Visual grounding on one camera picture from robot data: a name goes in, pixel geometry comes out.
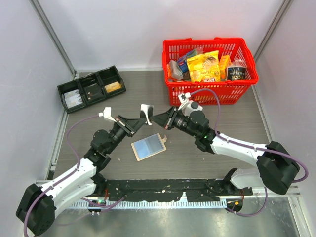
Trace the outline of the beige card holder wallet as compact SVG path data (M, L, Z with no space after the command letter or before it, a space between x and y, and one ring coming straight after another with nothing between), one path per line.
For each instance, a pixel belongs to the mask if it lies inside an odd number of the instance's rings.
M167 137L163 138L159 133L131 143L131 147L137 161L145 160L156 154L166 151L165 143Z

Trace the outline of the dark card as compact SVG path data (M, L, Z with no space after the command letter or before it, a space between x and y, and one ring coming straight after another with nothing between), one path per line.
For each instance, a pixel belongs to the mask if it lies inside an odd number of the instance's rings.
M101 87L98 84L92 84L84 88L89 103L99 101L103 98Z

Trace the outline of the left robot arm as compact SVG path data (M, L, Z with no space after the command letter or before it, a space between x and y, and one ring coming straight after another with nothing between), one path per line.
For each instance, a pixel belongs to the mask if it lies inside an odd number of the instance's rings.
M46 232L56 217L75 201L91 194L101 196L105 192L105 179L100 171L110 162L109 154L123 138L134 136L142 126L150 124L144 112L140 118L113 118L104 112L99 116L112 120L112 129L97 130L90 149L72 168L41 186L33 183L24 191L16 211L16 217L23 222L24 236Z

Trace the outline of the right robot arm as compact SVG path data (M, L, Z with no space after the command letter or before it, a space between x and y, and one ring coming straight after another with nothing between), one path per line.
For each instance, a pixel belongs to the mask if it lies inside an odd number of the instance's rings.
M194 137L195 145L203 152L230 156L254 166L254 170L232 171L223 182L223 189L229 195L245 187L266 187L284 195L300 170L280 143L254 144L216 132L203 111L193 111L187 116L177 107L171 107L167 112L151 116L151 120L166 130L177 128Z

